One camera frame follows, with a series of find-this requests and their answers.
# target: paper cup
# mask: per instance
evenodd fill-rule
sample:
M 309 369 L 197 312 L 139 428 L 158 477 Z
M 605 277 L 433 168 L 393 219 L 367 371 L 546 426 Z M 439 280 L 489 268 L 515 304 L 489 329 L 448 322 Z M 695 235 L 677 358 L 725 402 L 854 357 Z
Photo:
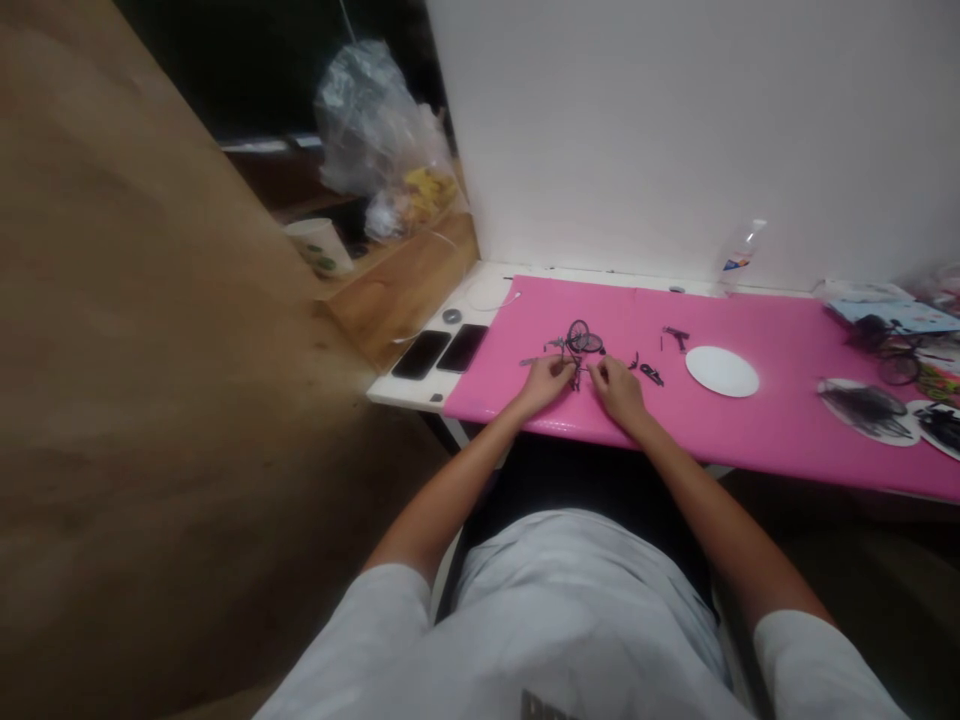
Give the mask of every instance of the paper cup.
M 353 261 L 328 218 L 290 223 L 283 231 L 307 264 L 321 275 L 339 277 L 353 271 Z

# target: wooden shelf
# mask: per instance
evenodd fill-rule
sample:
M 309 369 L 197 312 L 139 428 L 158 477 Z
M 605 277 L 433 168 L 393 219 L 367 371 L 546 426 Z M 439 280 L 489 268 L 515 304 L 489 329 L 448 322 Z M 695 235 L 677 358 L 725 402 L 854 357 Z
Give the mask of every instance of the wooden shelf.
M 363 257 L 357 258 L 353 261 L 353 272 L 336 278 L 323 277 L 319 274 L 317 275 L 321 283 L 320 292 L 317 294 L 317 300 L 329 300 L 351 283 L 360 280 L 377 265 L 400 250 L 401 245 L 405 242 L 406 240 L 399 240 L 391 243 L 379 243 L 371 240 L 365 243 L 369 252 Z
M 396 338 L 415 335 L 440 308 L 479 259 L 473 218 L 444 218 L 434 228 L 406 240 L 371 243 L 340 278 L 322 279 L 317 311 L 332 317 L 380 373 L 406 349 Z

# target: plastic bag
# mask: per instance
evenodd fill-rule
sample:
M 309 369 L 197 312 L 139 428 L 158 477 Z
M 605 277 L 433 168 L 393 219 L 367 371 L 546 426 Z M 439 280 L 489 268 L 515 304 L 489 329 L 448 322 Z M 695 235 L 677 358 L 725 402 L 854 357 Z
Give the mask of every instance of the plastic bag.
M 344 47 L 314 99 L 331 190 L 374 196 L 366 232 L 406 237 L 451 209 L 466 210 L 450 148 L 427 105 L 417 105 L 383 42 Z
M 917 300 L 960 317 L 960 262 L 937 265 L 905 281 Z

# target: water bottle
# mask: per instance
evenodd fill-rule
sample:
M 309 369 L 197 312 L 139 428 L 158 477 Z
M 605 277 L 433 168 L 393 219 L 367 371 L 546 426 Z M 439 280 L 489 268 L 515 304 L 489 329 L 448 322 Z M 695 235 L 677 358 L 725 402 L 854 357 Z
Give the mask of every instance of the water bottle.
M 723 266 L 711 292 L 714 297 L 729 297 L 737 289 L 743 271 L 759 246 L 760 231 L 766 226 L 766 220 L 753 220 L 737 228 L 731 236 L 723 253 Z

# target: black smartphone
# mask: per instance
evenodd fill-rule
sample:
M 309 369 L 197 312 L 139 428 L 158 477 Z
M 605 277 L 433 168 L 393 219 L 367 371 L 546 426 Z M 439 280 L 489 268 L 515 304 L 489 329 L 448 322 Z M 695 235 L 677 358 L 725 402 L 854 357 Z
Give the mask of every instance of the black smartphone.
M 390 374 L 408 380 L 423 380 L 448 342 L 450 342 L 450 333 L 424 330 L 417 335 L 417 339 L 400 358 L 400 362 L 393 366 L 393 372 Z
M 450 347 L 437 363 L 437 370 L 449 372 L 466 372 L 477 354 L 483 337 L 489 328 L 486 325 L 464 325 L 450 343 Z

